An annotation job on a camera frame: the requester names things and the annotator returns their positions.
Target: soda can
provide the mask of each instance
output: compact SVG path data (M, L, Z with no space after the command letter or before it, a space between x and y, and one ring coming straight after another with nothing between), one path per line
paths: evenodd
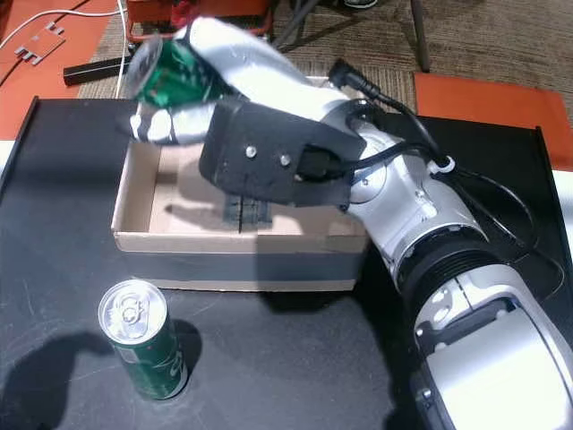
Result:
M157 287L138 279L114 285L99 302L98 319L138 392L163 400L183 389L187 366Z

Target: orange mat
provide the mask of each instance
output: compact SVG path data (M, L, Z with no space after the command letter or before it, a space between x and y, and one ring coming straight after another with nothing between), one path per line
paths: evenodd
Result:
M71 9L79 2L80 0L13 0L8 22L0 39L4 39L14 28L38 12ZM79 11L103 13L115 9L116 0L98 0L86 3ZM58 16L60 15L54 14L37 18L0 49L0 79L17 60L14 50ZM57 23L59 27L64 27L62 36L65 43L38 65L22 62L0 87L0 140L15 138L35 95L44 99L73 99L77 96L78 86L67 88L64 85L63 69L66 66L89 62L108 22L109 17L66 15Z
M415 94L422 116L524 128L540 125L552 167L573 171L573 133L556 92L416 73Z

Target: chair leg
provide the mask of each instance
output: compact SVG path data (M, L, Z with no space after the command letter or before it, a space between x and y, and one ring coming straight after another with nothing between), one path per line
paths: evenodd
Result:
M430 56L428 55L428 45L426 35L423 30L423 11L421 0L410 0L412 5L412 17L414 18L415 37L418 44L418 60L422 72L430 72Z

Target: can lid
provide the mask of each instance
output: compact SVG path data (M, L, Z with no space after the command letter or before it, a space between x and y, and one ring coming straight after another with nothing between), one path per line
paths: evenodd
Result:
M130 279L110 288L98 307L99 325L114 342L137 345L155 336L167 318L167 302L154 285Z
M127 97L133 99L143 90L157 66L162 50L163 41L158 35L152 36L141 44L133 55L125 76Z

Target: black cable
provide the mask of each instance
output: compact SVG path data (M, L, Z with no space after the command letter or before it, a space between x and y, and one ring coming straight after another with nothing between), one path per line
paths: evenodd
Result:
M434 159L436 154L433 154L427 147L420 142L399 142L393 146L390 146L386 150L378 152L371 157L365 159L359 159L358 161L346 161L340 164L340 172L349 172L360 170L362 168L369 168L376 164L387 163L393 160L398 155L405 154L411 151L418 151L420 155L424 155L429 159Z
M298 27L300 23L304 21L306 15L308 15L319 2L320 0L308 0L302 7L298 9L298 11L295 11L295 15L293 15L293 18L291 18L283 32L273 40L272 46L278 48L283 45L291 33L296 30L296 27Z
M522 249L522 253L519 256L514 257L513 259L511 259L511 261L508 261L507 263L516 264L521 260L523 260L528 255L533 255L542 260L543 262L545 262L545 264L547 264L548 266L552 266L556 270L556 272L558 272L559 283L555 288L553 288L553 290L549 294L547 294L540 300L545 301L555 296L555 294L557 294L560 291L565 282L565 271L563 270L563 267L557 260L555 260L548 254L537 248L539 242L539 229L537 227L537 223L535 222L535 217L531 212L531 210L529 209L529 207L511 189L491 179L490 177L460 167L456 167L456 171L461 176L476 178L486 182L487 184L496 186L498 189L511 196L511 198L515 202L517 202L519 206L524 210L524 213L527 215L532 230L531 237L527 241L522 239L515 233L513 233L509 228L507 228L497 217L495 217L495 215L493 215L487 208L485 208L483 204L481 204L477 199L475 199L474 196L471 195L464 188L464 186L462 186L458 181L456 181L456 179L450 180L448 176L440 177L440 180L444 180L444 182L447 181L446 183L449 186L451 186L469 206L473 207L476 211L481 212L484 215L484 217L489 219L499 231L501 231L507 237L510 237L511 240L514 241L516 245Z
M428 145L429 150L436 154L434 162L441 168L449 164L449 159L442 154L440 146L433 139L428 129L420 121L420 118L405 104L387 96L382 92L379 86L370 82L362 73L356 70L346 61L338 59L329 72L329 81L336 87L340 88L345 85L354 90L361 91L367 98L376 100L384 105L396 109L399 113L406 116L414 125L418 133L422 136L423 141Z
M505 193L507 196L509 196L509 198L511 198L511 200L516 202L519 205L520 209L527 216L527 220L529 221L529 225L531 226L531 237L528 241L522 241L516 235L512 234L509 236L511 236L517 243L521 242L520 246L527 249L527 250L531 250L531 249L534 249L536 247L537 242L539 240L539 228L537 226L537 222L535 220L534 214L529 209L529 206L527 206L527 204L513 190L511 190L510 188L508 188L504 184L500 184L499 182L495 181L494 179L491 179L490 177L488 177L486 175L482 175L482 174L474 172L472 170L462 168L461 166L456 166L455 174L463 176L463 177L471 178L474 180L482 181L488 185L492 185L495 188L497 188L498 190Z
M71 11L75 11L76 9L84 6L86 3L88 3L90 0L83 0L81 2L79 2L76 6L74 6L72 9L70 9ZM58 16L55 20L54 23L61 21L65 16L67 15L67 13L63 13L60 16ZM0 80L0 87L2 87L2 85L4 85L4 82L6 82L6 80L10 77L10 75L13 73L14 70L16 70L16 67L18 67L21 62L23 61L23 59L20 57L18 58L18 60L16 60L14 62L14 64L12 65L12 67L10 67L10 69L8 70L8 72L6 72L4 74L4 76L2 77L2 80Z
M430 132L428 132L426 126L422 123L422 121L420 121L420 118L412 111L412 109L410 109L405 104L400 103L399 101L393 99L392 97L383 94L382 92L380 92L380 94L376 96L376 100L378 100L380 103L383 103L386 106L390 106L391 108L396 109L400 114L407 116L407 118L414 124L414 127L416 128L418 133L422 135L424 141L428 143L432 151L436 154L441 154L440 146L433 139ZM445 167L448 164L449 161L447 160L445 163L441 165L441 167Z

